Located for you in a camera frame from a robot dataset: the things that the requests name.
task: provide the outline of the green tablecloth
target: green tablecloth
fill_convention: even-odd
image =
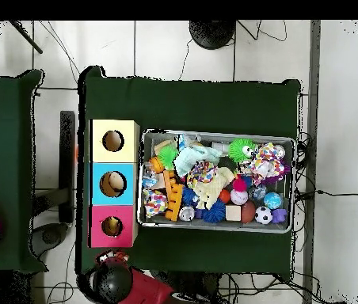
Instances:
[[[106,78],[98,66],[79,79],[79,141],[84,139],[88,176],[88,120],[134,120],[141,129],[161,128],[249,135],[297,136],[300,84],[260,82],[166,82],[147,78]],[[76,270],[86,272],[104,249],[87,247],[87,178],[83,218],[78,221]],[[130,261],[141,269],[267,272],[290,278],[291,232],[235,233],[140,227]]]
[[[41,77],[39,70],[0,77],[0,270],[45,270],[29,249],[32,91]]]

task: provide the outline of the round hole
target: round hole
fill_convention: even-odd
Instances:
[[[119,131],[106,131],[102,139],[103,147],[108,151],[119,151],[124,146],[123,135]]]
[[[121,196],[126,188],[124,175],[117,171],[105,173],[100,179],[100,190],[107,197]]]
[[[116,237],[121,233],[123,223],[117,217],[107,217],[103,220],[103,222],[101,222],[101,229],[106,235]]]

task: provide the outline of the blue box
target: blue box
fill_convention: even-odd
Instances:
[[[134,205],[135,197],[135,163],[92,163],[92,204],[93,205]],[[117,197],[106,196],[100,189],[100,181],[105,173],[121,173],[127,183],[124,192]]]

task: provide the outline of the orange toy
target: orange toy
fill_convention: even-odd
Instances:
[[[168,204],[168,209],[165,213],[165,218],[171,220],[172,222],[177,221],[177,215],[179,215],[179,209],[181,208],[182,201],[182,184],[174,184],[172,187],[172,193],[170,195],[170,201]]]
[[[230,198],[231,198],[230,197],[230,192],[228,190],[226,190],[226,189],[221,190],[220,195],[219,195],[219,199],[223,203],[227,204],[230,201]]]
[[[158,156],[151,158],[150,163],[152,164],[152,167],[156,173],[161,173],[163,171],[164,167]]]
[[[164,170],[163,179],[165,180],[166,195],[168,196],[168,201],[170,201],[172,187],[176,184],[175,172],[173,170]]]

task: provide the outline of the pink ball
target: pink ball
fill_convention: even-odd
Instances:
[[[241,178],[236,178],[233,182],[233,189],[235,191],[245,191],[246,190],[246,182]]]
[[[235,205],[243,205],[248,200],[248,192],[247,191],[231,191],[231,202]]]

